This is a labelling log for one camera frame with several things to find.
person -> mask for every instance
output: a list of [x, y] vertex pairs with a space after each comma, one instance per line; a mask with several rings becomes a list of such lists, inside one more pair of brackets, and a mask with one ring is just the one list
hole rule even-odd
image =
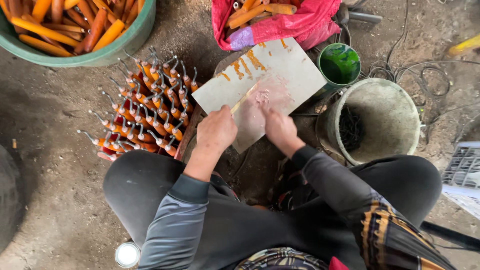
[[188, 164], [136, 150], [107, 172], [106, 200], [142, 247], [139, 270], [455, 269], [418, 230], [441, 191], [431, 163], [397, 155], [348, 169], [306, 145], [290, 117], [262, 111], [268, 139], [301, 172], [297, 189], [315, 195], [282, 211], [229, 196], [213, 173], [237, 134], [224, 105], [198, 125]]

green cup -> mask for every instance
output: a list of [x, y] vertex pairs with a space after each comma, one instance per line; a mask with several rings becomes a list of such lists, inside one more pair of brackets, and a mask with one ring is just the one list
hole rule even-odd
[[354, 83], [360, 75], [359, 55], [352, 47], [342, 43], [325, 47], [315, 64], [327, 80], [327, 84], [315, 94], [318, 97]]

purple fabric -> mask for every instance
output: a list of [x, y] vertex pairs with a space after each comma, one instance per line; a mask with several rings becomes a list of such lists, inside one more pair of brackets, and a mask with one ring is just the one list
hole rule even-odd
[[250, 26], [235, 31], [235, 33], [231, 34], [228, 38], [230, 39], [232, 50], [241, 50], [245, 46], [255, 46], [252, 28]]

gray bucket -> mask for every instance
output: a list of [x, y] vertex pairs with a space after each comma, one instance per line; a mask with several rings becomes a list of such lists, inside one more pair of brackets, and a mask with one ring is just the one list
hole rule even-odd
[[[342, 108], [360, 116], [365, 135], [360, 147], [350, 153], [340, 138], [339, 121]], [[397, 154], [412, 155], [420, 135], [417, 108], [405, 90], [397, 84], [369, 78], [352, 85], [316, 123], [322, 145], [359, 165]]]

pile of wooden handles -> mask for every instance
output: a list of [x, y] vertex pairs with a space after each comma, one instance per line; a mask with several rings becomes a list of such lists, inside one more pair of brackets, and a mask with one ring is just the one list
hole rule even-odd
[[276, 14], [292, 15], [299, 7], [300, 0], [238, 0], [234, 3], [236, 11], [228, 18], [225, 28], [243, 28]]
[[96, 51], [119, 38], [144, 0], [0, 0], [19, 39], [52, 56]]

